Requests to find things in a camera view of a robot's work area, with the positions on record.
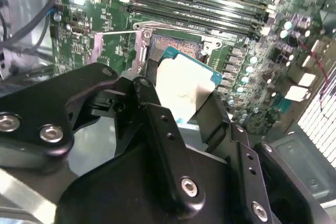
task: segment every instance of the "black plastic bracket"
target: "black plastic bracket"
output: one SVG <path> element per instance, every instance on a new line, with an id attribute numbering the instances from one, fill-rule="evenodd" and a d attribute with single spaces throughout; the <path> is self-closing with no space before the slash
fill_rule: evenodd
<path id="1" fill-rule="evenodd" d="M 171 111 L 160 105 L 154 85 L 133 80 L 141 121 L 163 185 L 161 199 L 179 219 L 194 217 L 205 204 L 205 191 L 191 162 Z"/>
<path id="2" fill-rule="evenodd" d="M 197 120 L 207 151 L 225 159 L 231 167 L 232 212 L 243 209 L 241 222 L 273 223 L 258 155 L 249 147 L 246 131 L 230 121 L 216 93 L 198 111 Z M 254 212 L 255 202 L 264 209 L 263 216 Z"/>
<path id="3" fill-rule="evenodd" d="M 74 132 L 99 119 L 80 115 L 85 101 L 117 79 L 111 68 L 94 63 L 0 98 L 0 114 L 18 119 L 16 129 L 0 131 L 0 166 L 53 169 L 71 150 Z M 61 129 L 58 142 L 41 139 L 46 125 Z"/>

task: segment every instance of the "black mounting arm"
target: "black mounting arm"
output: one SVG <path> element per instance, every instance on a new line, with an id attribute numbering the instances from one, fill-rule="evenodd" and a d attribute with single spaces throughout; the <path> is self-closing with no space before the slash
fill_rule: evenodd
<path id="1" fill-rule="evenodd" d="M 224 147 L 226 162 L 187 148 L 152 81 L 118 78 L 94 63 L 0 98 L 0 166 L 52 172 L 67 159 L 74 133 L 104 116 L 114 118 L 117 156 L 68 187 L 55 223 L 287 223 L 270 204 L 257 152 L 278 179 L 292 179 L 307 223 L 332 223 L 275 150 L 250 148 L 215 94 L 197 117 L 203 140 Z"/>

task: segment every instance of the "green circuit board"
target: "green circuit board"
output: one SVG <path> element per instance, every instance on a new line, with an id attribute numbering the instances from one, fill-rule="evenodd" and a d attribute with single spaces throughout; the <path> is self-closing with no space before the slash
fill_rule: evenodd
<path id="1" fill-rule="evenodd" d="M 336 27 L 335 0 L 57 0 L 56 6 L 50 27 L 56 73 L 95 61 L 119 74 L 139 72 L 139 55 L 155 58 L 174 46 L 223 73 L 217 92 L 233 120 L 258 134 L 292 102 L 277 83 L 305 60 L 301 41 L 311 47 L 331 40 Z"/>

